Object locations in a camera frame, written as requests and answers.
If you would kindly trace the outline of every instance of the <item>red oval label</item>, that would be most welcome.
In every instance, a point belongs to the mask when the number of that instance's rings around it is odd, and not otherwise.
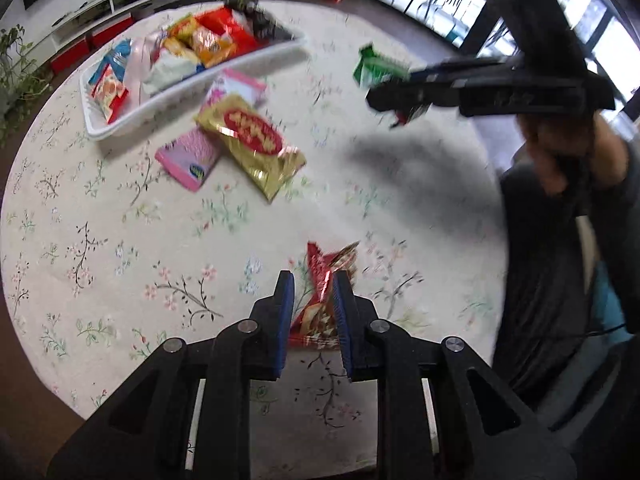
[[[246,147],[265,155],[275,155],[282,149],[282,138],[261,117],[244,110],[229,110],[225,124],[236,133],[236,139]]]

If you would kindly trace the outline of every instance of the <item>tray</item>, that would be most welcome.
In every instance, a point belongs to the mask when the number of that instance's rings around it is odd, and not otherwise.
[[[175,103],[185,98],[189,94],[201,93],[204,95],[209,84],[215,75],[224,68],[238,68],[244,63],[255,62],[256,60],[268,59],[276,55],[283,54],[289,50],[300,48],[306,43],[304,34],[299,31],[287,30],[281,26],[277,27],[276,39],[273,43],[254,50],[244,56],[235,57],[222,62],[216,66],[204,70],[190,78],[159,92],[137,108],[124,110],[120,116],[111,124],[107,124],[98,104],[91,97],[89,79],[98,68],[102,59],[99,59],[82,72],[80,83],[80,99],[82,101],[82,113],[86,124],[86,136],[91,140],[100,140],[111,135],[121,135],[141,126],[146,120],[151,118],[158,110],[165,108],[169,103]]]

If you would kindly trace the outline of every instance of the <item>chair leg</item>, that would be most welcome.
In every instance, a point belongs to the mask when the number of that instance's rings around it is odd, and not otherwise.
[[[404,8],[404,13],[405,13],[405,14],[406,14],[406,12],[409,10],[409,7],[411,7],[411,4],[412,4],[413,2],[414,2],[414,0],[411,0],[411,1],[409,2],[409,5],[407,5],[407,6]]]

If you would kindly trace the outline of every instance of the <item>tablecloth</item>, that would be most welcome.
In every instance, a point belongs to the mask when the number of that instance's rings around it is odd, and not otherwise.
[[[161,12],[121,37],[190,10]],[[158,147],[193,125],[202,95],[143,127],[91,142],[76,70],[15,158],[2,202],[0,256],[9,314],[42,382],[88,417],[162,342],[211,338],[269,296],[280,269],[310,295],[308,240],[359,240],[354,290],[412,335],[461,335],[490,361],[506,243],[494,172],[472,125],[431,109],[403,128],[367,108],[358,49],[420,66],[404,46],[338,10],[264,2],[304,31],[303,52],[253,64],[261,111],[307,165],[269,204],[229,158],[196,193],[168,177]],[[376,387],[350,384],[337,349],[290,351],[277,383],[253,382],[254,478],[311,478],[372,465]]]

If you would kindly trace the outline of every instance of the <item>pink flower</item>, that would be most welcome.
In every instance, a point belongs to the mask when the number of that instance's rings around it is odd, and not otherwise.
[[[217,270],[213,266],[206,266],[202,269],[202,277],[206,282],[210,282],[216,278]]]
[[[169,294],[164,298],[164,307],[167,310],[175,310],[176,306],[177,303],[175,303],[174,296],[172,294]]]
[[[145,291],[143,293],[143,296],[145,298],[147,298],[148,300],[152,300],[153,298],[156,297],[157,293],[158,293],[158,289],[156,288],[155,285],[145,285]]]
[[[169,278],[171,277],[171,271],[169,269],[167,269],[166,267],[163,267],[162,269],[160,269],[158,271],[158,274],[160,274],[160,277],[165,280],[166,282],[169,281]]]

